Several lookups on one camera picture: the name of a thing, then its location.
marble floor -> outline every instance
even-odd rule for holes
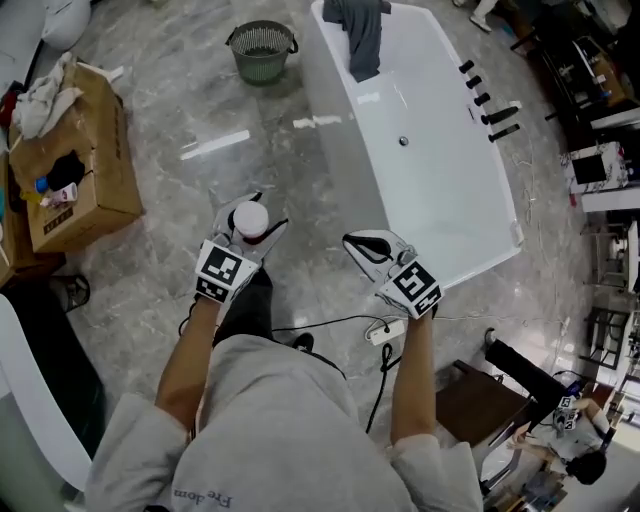
[[[563,186],[559,127],[544,121],[552,107],[527,61],[509,50],[514,36],[499,18],[490,19],[495,30],[487,35],[450,0],[412,3],[433,11],[499,106],[518,100],[524,107],[523,129],[498,142],[523,251],[450,290],[435,322],[436,365],[481,360],[484,330],[495,326],[546,370],[570,368],[591,304],[582,284],[590,258],[579,235],[584,215]],[[366,296],[368,281],[341,247],[344,228],[318,134],[292,126],[310,115],[297,56],[278,85],[258,89],[241,81],[224,45],[236,25],[259,18],[286,24],[301,41],[308,8],[309,0],[103,0],[74,48],[94,65],[124,66],[114,87],[124,100],[146,210],[126,229],[69,255],[66,269],[81,271],[92,286],[89,304],[70,318],[104,382],[109,411],[124,391],[154,395],[192,301],[193,269],[214,207],[241,194],[265,192],[272,218],[291,221],[266,264],[275,284],[274,326],[392,313]],[[194,143],[241,130],[251,138],[181,159]],[[571,324],[561,339],[566,317]],[[380,350],[363,338],[368,325],[355,320],[312,331],[318,352],[348,376],[363,423],[380,384]],[[399,351],[400,342],[394,345]],[[372,432],[379,442],[388,439],[393,378]]]

wastebasket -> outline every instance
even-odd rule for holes
[[[236,27],[225,44],[233,52],[240,77],[251,85],[277,82],[289,54],[298,52],[298,43],[291,31],[269,20]]]

bathtub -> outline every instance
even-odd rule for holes
[[[322,20],[316,1],[301,63],[348,231],[394,231],[444,288],[520,251],[500,152],[480,121],[484,109],[429,10],[392,4],[382,17],[380,74],[357,83],[347,35]]]

white cap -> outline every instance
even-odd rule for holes
[[[258,238],[269,227],[269,212],[260,203],[245,201],[233,212],[233,222],[246,238]]]

black cable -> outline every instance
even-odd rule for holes
[[[380,371],[382,372],[382,382],[380,383],[380,391],[378,391],[378,398],[376,398],[376,402],[373,404],[373,409],[371,409],[371,414],[369,415],[369,422],[367,423],[367,429],[365,432],[368,434],[371,430],[371,425],[373,425],[373,420],[376,417],[376,412],[378,411],[378,406],[380,405],[380,401],[382,400],[382,395],[384,394],[384,387],[387,384],[387,373],[389,370],[397,365],[401,360],[402,356],[397,357],[393,361],[391,361],[391,356],[393,355],[393,347],[390,343],[385,343],[382,346],[382,365],[380,366]]]
[[[196,302],[198,302],[198,301],[197,300],[193,301],[193,304],[191,304],[191,306],[189,306],[189,314],[187,315],[187,318],[185,318],[182,322],[180,322],[180,325],[178,326],[178,336],[182,336],[182,329],[184,329],[184,325],[191,318],[191,312],[193,311],[193,308],[196,307]]]
[[[302,325],[300,327],[278,327],[277,329],[272,329],[271,332],[300,331],[302,329],[311,329],[313,327],[322,327],[323,325],[336,324],[338,322],[345,322],[347,320],[353,320],[354,318],[370,318],[371,320],[379,320],[385,326],[384,332],[389,332],[389,324],[384,318],[380,318],[379,316],[371,316],[371,315],[353,315],[353,316],[348,316],[346,318],[336,318],[335,320],[329,320],[327,322],[321,322],[319,324]]]
[[[189,308],[189,316],[187,316],[187,318],[185,318],[182,322],[180,322],[180,325],[178,326],[178,334],[180,336],[182,336],[182,329],[184,325],[189,321],[189,318],[191,318],[191,312],[193,311],[193,308],[195,307],[195,305],[196,305],[195,302],[191,304],[191,307]],[[346,322],[347,320],[353,320],[354,318],[370,318],[371,320],[380,321],[385,326],[385,332],[389,332],[389,324],[384,318],[380,318],[378,316],[371,316],[371,315],[353,315],[345,318],[336,318],[335,320],[329,320],[327,322],[320,322],[317,324],[302,325],[300,327],[278,327],[277,329],[272,329],[271,332],[299,331],[302,329],[312,329],[314,327],[322,327],[323,325],[330,325],[338,322]],[[382,372],[382,382],[380,383],[380,391],[378,392],[378,397],[376,398],[376,402],[373,405],[371,414],[369,415],[369,423],[367,424],[367,430],[366,430],[367,434],[371,430],[371,425],[373,424],[373,420],[375,419],[378,406],[380,405],[380,401],[382,400],[384,388],[387,383],[387,373],[389,372],[389,370],[391,370],[391,368],[396,366],[402,359],[402,356],[400,356],[394,359],[393,361],[391,361],[392,355],[393,355],[393,347],[391,346],[391,344],[385,343],[382,347],[382,365],[380,366],[380,371]]]

